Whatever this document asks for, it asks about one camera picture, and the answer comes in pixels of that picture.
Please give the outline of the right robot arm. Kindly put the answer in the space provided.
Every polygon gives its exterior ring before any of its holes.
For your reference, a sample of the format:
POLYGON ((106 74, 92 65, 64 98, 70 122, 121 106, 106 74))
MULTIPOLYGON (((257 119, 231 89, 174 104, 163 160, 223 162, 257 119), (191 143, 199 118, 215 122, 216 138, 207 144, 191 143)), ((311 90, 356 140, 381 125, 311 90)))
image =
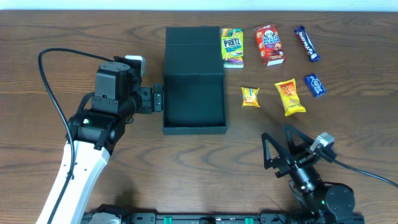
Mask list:
POLYGON ((284 148, 270 134, 261 135, 264 168, 276 170, 278 178, 289 176, 289 187, 302 210, 284 218, 282 223, 354 223, 354 192, 345 184, 325 182, 314 168, 324 159, 331 162, 334 137, 321 133, 315 139, 291 125, 284 126, 287 147, 284 148))

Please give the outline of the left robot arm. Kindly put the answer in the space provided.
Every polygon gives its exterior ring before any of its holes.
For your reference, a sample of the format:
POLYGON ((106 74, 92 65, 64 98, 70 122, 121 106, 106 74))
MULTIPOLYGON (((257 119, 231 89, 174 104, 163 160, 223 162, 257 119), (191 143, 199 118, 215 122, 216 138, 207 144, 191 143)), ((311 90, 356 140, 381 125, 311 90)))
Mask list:
POLYGON ((99 65, 95 91, 67 123, 62 163, 38 223, 79 223, 93 187, 134 115, 163 110, 163 86, 143 87, 146 60, 115 57, 99 65))

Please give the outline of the blue Dairy Milk bar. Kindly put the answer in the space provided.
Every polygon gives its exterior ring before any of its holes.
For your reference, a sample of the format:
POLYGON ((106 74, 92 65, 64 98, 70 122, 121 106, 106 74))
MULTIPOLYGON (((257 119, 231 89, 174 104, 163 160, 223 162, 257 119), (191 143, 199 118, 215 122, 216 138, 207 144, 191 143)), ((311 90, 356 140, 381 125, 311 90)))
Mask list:
POLYGON ((308 55, 308 59, 310 62, 316 62, 320 60, 320 55, 318 55, 317 51, 315 50, 311 40, 304 28, 304 26, 300 26, 294 30, 296 36, 301 41, 306 54, 308 55))

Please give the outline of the black gift box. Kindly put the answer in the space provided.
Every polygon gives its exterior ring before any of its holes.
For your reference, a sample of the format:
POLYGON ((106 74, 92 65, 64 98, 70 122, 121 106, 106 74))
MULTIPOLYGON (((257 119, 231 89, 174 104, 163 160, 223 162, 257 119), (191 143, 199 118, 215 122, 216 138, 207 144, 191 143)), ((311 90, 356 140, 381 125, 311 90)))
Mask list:
POLYGON ((165 34, 163 133, 226 133, 220 28, 168 27, 165 34))

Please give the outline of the red Hello Panda box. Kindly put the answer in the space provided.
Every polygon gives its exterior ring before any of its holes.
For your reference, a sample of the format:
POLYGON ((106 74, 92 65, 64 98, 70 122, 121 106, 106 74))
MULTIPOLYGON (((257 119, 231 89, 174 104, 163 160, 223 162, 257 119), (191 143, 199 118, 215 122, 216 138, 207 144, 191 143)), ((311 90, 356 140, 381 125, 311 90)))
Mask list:
POLYGON ((285 53, 275 24, 255 28, 254 36, 264 65, 278 65, 285 62, 285 53))

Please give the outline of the green Pretz snack box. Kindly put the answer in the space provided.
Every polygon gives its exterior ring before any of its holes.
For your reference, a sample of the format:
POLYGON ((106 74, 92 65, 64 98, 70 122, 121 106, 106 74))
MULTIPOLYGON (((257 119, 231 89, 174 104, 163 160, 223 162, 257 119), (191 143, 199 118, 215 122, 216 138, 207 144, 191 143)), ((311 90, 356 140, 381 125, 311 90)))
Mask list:
POLYGON ((221 53, 224 68, 244 67, 244 30, 242 28, 221 29, 221 53))

